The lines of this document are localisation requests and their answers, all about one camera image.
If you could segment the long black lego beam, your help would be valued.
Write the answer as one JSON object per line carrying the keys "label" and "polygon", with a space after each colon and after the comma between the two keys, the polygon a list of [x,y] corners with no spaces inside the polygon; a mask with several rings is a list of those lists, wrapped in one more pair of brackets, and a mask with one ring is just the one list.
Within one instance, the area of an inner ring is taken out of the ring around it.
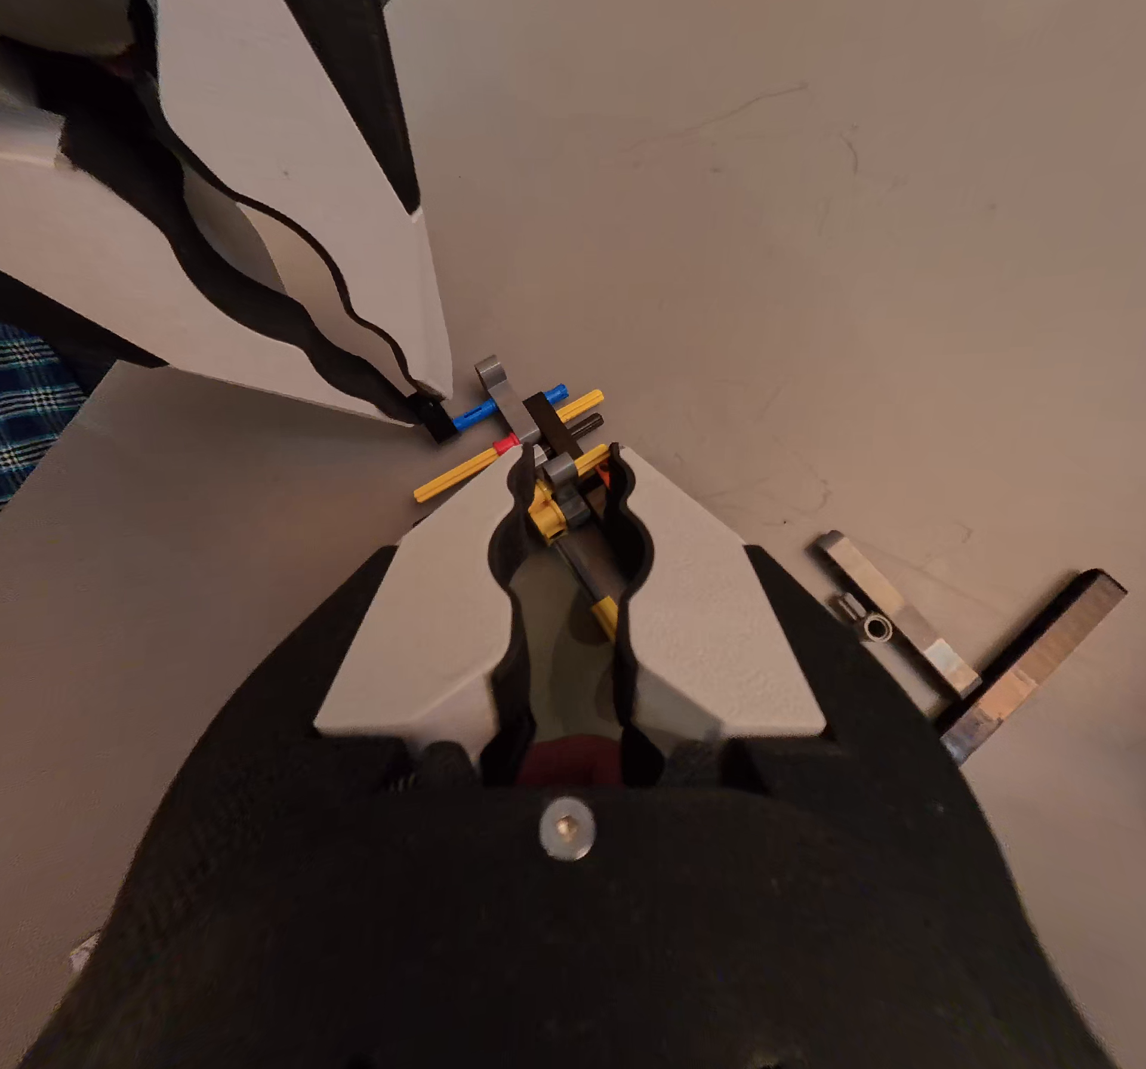
{"label": "long black lego beam", "polygon": [[936,719],[941,746],[962,766],[1126,598],[1106,571],[1078,572],[992,658],[966,699]]}

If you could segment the person's plaid shirt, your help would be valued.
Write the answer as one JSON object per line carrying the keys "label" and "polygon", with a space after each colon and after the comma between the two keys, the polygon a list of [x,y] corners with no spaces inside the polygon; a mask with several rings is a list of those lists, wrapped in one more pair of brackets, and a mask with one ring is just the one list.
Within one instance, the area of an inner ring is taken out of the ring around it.
{"label": "person's plaid shirt", "polygon": [[40,337],[1,325],[1,506],[78,412],[87,394]]}

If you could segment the grey lego beam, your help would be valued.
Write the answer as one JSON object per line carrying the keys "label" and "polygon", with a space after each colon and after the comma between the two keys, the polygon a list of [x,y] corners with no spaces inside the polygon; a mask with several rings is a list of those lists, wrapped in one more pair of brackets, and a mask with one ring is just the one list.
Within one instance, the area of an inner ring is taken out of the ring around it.
{"label": "grey lego beam", "polygon": [[843,592],[856,596],[890,619],[894,629],[890,642],[897,641],[913,652],[942,689],[962,699],[979,686],[981,674],[848,535],[824,532],[812,546],[837,570],[845,587]]}

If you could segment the tiny grey lego bush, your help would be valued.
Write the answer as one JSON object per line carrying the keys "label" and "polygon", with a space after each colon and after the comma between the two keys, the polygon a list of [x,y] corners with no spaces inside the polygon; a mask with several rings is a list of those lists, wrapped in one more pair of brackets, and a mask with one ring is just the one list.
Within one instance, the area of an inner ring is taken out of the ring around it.
{"label": "tiny grey lego bush", "polygon": [[843,592],[835,605],[858,639],[865,644],[887,644],[894,634],[890,619],[856,596]]}

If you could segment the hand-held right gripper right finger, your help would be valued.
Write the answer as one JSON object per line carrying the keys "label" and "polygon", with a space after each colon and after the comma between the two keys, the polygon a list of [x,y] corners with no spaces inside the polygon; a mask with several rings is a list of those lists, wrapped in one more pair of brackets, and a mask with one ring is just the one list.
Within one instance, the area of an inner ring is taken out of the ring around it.
{"label": "hand-held right gripper right finger", "polygon": [[629,445],[609,448],[605,535],[625,580],[613,703],[627,785],[657,783],[685,743],[826,731],[746,541]]}

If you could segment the lego chassis assembly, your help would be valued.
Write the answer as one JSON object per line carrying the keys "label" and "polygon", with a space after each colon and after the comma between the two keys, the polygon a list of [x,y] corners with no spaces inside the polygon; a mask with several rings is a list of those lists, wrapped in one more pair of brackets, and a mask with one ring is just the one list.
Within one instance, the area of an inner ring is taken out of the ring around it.
{"label": "lego chassis assembly", "polygon": [[563,560],[597,626],[614,641],[624,572],[606,533],[611,453],[608,443],[595,440],[604,427],[604,392],[592,389],[572,396],[557,385],[525,397],[494,355],[477,362],[475,371],[486,397],[453,417],[454,429],[467,431],[497,417],[505,432],[478,454],[414,488],[413,501],[432,503],[510,449],[533,447],[536,479],[528,508],[533,532]]}

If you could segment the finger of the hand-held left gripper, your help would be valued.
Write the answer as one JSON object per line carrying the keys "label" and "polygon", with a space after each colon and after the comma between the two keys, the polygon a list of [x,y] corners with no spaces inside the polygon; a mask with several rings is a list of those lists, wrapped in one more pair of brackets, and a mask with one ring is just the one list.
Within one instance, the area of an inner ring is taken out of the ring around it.
{"label": "finger of the hand-held left gripper", "polygon": [[163,149],[2,146],[2,322],[52,349],[171,367],[414,427],[419,415],[302,302],[231,264]]}
{"label": "finger of the hand-held left gripper", "polygon": [[286,294],[333,344],[453,391],[422,208],[384,173],[285,0],[156,0],[157,91],[182,144],[236,194]]}

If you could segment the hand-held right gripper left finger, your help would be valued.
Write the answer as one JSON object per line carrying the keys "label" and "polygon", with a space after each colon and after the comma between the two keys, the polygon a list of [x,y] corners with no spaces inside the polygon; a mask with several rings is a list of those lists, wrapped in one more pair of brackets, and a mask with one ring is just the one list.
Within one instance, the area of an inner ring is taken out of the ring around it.
{"label": "hand-held right gripper left finger", "polygon": [[534,448],[514,447],[400,540],[315,718],[328,736],[461,746],[514,782],[536,731],[521,604]]}

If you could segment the small black lego connector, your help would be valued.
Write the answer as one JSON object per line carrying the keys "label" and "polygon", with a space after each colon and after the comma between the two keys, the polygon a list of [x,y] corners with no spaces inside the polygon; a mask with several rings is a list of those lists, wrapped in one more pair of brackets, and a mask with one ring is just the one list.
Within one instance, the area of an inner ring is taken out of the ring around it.
{"label": "small black lego connector", "polygon": [[407,403],[411,413],[417,417],[437,445],[445,444],[460,434],[439,399],[416,391],[407,397]]}

